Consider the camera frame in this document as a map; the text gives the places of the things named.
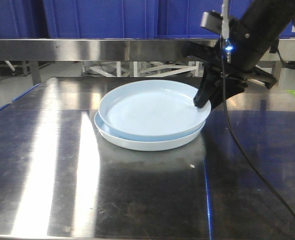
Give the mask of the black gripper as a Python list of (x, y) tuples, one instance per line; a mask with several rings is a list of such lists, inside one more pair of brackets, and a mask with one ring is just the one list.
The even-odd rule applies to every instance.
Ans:
[[(191, 57), (207, 63), (217, 71), (222, 69), (219, 43), (214, 47), (210, 47), (187, 41), (183, 45), (182, 54), (185, 57)], [(259, 55), (250, 50), (237, 48), (232, 51), (231, 61), (225, 64), (224, 69), (229, 76), (236, 78), (228, 77), (226, 79), (226, 99), (243, 93), (248, 87), (246, 81), (240, 79), (260, 81), (267, 89), (271, 89), (277, 83), (277, 79), (272, 74), (256, 67), (259, 60)], [(193, 98), (196, 107), (203, 108), (210, 101), (211, 109), (213, 110), (223, 103), (223, 80), (221, 73), (217, 71), (210, 68), (204, 69), (200, 86)]]

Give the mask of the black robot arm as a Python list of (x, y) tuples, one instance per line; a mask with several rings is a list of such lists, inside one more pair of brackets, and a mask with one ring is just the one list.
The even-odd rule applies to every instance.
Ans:
[(295, 0), (254, 0), (237, 19), (208, 11), (201, 26), (220, 35), (213, 47), (185, 42), (182, 54), (203, 63), (202, 79), (193, 98), (196, 107), (214, 109), (245, 91), (247, 80), (271, 89), (277, 79), (256, 65), (295, 19)]

